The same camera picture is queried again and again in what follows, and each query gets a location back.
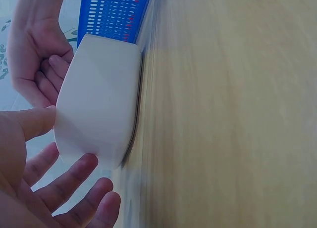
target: light wooden table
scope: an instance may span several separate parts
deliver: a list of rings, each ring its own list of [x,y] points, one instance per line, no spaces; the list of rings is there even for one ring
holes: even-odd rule
[[[317,227],[317,0],[151,10],[117,227]]]

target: blue basket slot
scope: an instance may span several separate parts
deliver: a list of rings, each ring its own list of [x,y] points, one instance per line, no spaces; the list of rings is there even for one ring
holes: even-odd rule
[[[149,0],[82,0],[79,46],[86,33],[135,43]]]

